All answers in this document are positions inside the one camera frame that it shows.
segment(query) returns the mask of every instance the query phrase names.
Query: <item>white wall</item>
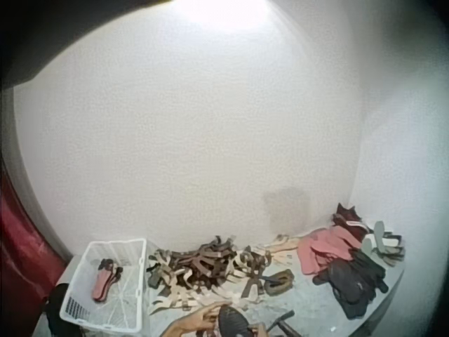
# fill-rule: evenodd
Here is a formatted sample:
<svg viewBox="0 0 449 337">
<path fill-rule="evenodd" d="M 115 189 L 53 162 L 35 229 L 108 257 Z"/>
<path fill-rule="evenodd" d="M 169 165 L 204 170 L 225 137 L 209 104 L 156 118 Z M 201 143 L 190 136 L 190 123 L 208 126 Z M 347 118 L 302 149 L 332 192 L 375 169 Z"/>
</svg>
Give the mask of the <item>white wall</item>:
<svg viewBox="0 0 449 337">
<path fill-rule="evenodd" d="M 405 274 L 373 335 L 425 336 L 448 265 L 449 52 L 434 18 L 389 3 L 351 7 L 365 96 L 351 203 L 406 241 Z"/>
<path fill-rule="evenodd" d="M 234 25 L 179 1 L 119 18 L 15 88 L 30 184 L 72 253 L 267 241 L 349 201 L 361 100 L 342 9 L 227 3 Z"/>
</svg>

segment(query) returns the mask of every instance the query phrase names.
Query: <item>red curtain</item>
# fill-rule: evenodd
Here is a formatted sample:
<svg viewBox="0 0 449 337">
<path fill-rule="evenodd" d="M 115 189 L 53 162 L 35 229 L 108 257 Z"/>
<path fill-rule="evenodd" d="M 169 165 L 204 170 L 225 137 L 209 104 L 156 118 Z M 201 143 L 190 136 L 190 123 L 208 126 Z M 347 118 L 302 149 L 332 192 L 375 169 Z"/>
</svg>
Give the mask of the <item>red curtain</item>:
<svg viewBox="0 0 449 337">
<path fill-rule="evenodd" d="M 2 336 L 31 336 L 43 300 L 64 271 L 25 213 L 1 165 L 1 330 Z"/>
</svg>

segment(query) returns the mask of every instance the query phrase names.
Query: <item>work surface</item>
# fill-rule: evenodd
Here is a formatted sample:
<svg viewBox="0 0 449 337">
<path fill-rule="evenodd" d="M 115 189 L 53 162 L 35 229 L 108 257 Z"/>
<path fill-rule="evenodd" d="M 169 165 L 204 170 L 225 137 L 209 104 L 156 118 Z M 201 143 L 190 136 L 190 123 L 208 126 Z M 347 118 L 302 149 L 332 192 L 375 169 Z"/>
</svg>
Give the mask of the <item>work surface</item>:
<svg viewBox="0 0 449 337">
<path fill-rule="evenodd" d="M 295 274 L 293 288 L 275 297 L 264 295 L 261 303 L 251 304 L 248 310 L 244 312 L 244 315 L 250 323 L 264 322 L 266 325 L 270 325 L 278 316 L 289 310 L 294 310 L 295 316 L 290 318 L 287 323 L 304 337 L 350 336 L 387 299 L 391 290 L 401 278 L 405 267 L 405 263 L 398 263 L 396 267 L 388 267 L 374 256 L 373 260 L 387 269 L 385 283 L 389 286 L 389 292 L 383 294 L 377 290 L 376 298 L 368 306 L 365 316 L 360 319 L 348 320 L 342 308 L 335 300 L 331 286 L 329 284 L 315 286 L 311 281 L 311 276 L 306 276 L 301 273 L 300 263 L 294 252 L 293 258 L 293 265 L 288 266 Z M 63 276 L 61 276 L 60 283 L 70 281 L 79 263 L 79 259 L 79 256 L 73 258 Z M 285 268 L 286 266 L 272 265 L 267 268 L 264 274 L 271 275 Z M 153 291 L 151 295 L 154 297 L 156 291 Z M 186 314 L 181 309 L 162 310 L 151 316 L 146 315 L 146 308 L 144 312 L 144 329 L 142 330 L 141 336 L 149 337 L 159 337 L 173 320 Z M 277 327 L 270 331 L 270 334 L 272 336 L 283 336 L 282 331 Z M 50 335 L 46 318 L 42 316 L 36 326 L 33 337 L 47 337 Z"/>
</svg>

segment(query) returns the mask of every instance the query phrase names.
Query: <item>basket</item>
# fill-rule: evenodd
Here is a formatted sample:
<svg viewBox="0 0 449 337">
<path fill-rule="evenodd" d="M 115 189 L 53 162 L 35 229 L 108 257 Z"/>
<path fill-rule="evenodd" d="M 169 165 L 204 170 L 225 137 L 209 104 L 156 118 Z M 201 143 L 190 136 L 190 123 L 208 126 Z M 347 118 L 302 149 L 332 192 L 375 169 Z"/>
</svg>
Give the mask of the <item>basket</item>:
<svg viewBox="0 0 449 337">
<path fill-rule="evenodd" d="M 142 329 L 142 292 L 147 240 L 91 242 L 81 258 L 62 302 L 63 320 L 89 330 L 111 334 L 138 333 Z M 91 295 L 98 265 L 111 258 L 123 268 L 111 285 L 107 300 L 96 303 Z"/>
</svg>

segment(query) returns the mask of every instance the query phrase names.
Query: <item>bright light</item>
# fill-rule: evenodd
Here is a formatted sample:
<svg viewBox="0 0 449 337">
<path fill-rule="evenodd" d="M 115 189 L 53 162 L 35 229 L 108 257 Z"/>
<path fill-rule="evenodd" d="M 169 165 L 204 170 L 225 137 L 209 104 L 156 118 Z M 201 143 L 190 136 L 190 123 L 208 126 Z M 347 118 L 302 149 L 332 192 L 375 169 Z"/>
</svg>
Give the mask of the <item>bright light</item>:
<svg viewBox="0 0 449 337">
<path fill-rule="evenodd" d="M 177 0 L 177 9 L 192 22 L 224 32 L 259 27 L 266 20 L 266 0 Z"/>
</svg>

